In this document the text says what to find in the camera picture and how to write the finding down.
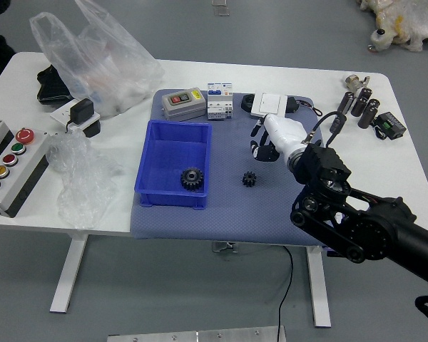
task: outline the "clear plastic wrap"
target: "clear plastic wrap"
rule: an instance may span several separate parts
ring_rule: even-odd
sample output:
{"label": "clear plastic wrap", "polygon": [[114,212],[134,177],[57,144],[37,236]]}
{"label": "clear plastic wrap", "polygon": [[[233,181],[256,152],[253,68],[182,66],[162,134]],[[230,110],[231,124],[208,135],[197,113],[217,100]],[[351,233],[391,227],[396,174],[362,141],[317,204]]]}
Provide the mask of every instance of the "clear plastic wrap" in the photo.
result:
{"label": "clear plastic wrap", "polygon": [[163,69],[105,9],[75,2],[89,22],[79,36],[43,12],[30,19],[34,37],[74,98],[92,100],[102,118],[123,113],[156,89]]}
{"label": "clear plastic wrap", "polygon": [[111,178],[121,166],[94,150],[82,130],[51,136],[46,158],[62,177],[59,216],[77,229],[96,227],[116,195]]}
{"label": "clear plastic wrap", "polygon": [[398,44],[411,51],[421,51],[428,39],[428,0],[357,0],[363,11],[376,14],[376,25],[384,31],[371,35],[376,51]]}

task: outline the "red emergency stop button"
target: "red emergency stop button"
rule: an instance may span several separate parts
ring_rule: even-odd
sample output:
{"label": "red emergency stop button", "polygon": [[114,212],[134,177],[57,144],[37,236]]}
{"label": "red emergency stop button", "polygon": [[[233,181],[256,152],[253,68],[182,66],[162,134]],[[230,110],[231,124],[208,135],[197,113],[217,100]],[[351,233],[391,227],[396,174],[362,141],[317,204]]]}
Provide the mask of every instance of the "red emergency stop button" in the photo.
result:
{"label": "red emergency stop button", "polygon": [[29,143],[34,141],[34,138],[34,132],[32,130],[29,130],[28,128],[22,128],[16,133],[16,140],[24,145],[28,145]]}

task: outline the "red button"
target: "red button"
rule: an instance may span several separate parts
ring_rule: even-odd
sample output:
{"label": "red button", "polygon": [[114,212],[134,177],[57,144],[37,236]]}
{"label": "red button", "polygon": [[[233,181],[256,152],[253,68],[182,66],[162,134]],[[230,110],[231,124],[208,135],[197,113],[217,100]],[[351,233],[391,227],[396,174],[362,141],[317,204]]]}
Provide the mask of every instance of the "red button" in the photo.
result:
{"label": "red button", "polygon": [[15,155],[5,155],[2,161],[5,166],[13,166],[17,163],[17,157]]}
{"label": "red button", "polygon": [[22,128],[16,134],[16,140],[24,145],[28,145],[29,143],[34,141],[34,138],[34,132],[32,130],[29,130],[28,128]]}

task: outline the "table leg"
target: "table leg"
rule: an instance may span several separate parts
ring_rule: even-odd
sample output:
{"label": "table leg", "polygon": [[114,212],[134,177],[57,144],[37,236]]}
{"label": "table leg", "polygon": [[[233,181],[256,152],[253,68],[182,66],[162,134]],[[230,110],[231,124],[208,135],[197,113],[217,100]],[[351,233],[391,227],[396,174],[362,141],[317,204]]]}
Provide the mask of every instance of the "table leg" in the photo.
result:
{"label": "table leg", "polygon": [[307,265],[311,285],[314,325],[331,328],[327,288],[322,264],[322,247],[306,247]]}
{"label": "table leg", "polygon": [[56,293],[52,301],[50,312],[66,313],[70,304],[71,292],[73,291],[79,265],[83,258],[88,234],[78,233],[71,235],[71,244],[66,255],[65,264],[58,281]]}

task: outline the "black gear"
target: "black gear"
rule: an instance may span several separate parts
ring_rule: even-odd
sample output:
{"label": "black gear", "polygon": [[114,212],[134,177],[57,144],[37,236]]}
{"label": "black gear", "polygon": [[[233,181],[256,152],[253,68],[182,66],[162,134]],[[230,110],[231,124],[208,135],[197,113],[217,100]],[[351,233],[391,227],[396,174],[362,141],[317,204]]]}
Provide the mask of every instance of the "black gear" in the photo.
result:
{"label": "black gear", "polygon": [[196,167],[189,167],[180,175],[180,183],[184,189],[189,191],[200,189],[203,179],[203,173]]}
{"label": "black gear", "polygon": [[255,176],[255,173],[251,171],[247,171],[243,176],[243,184],[246,187],[253,187],[255,185],[256,180],[257,176]]}

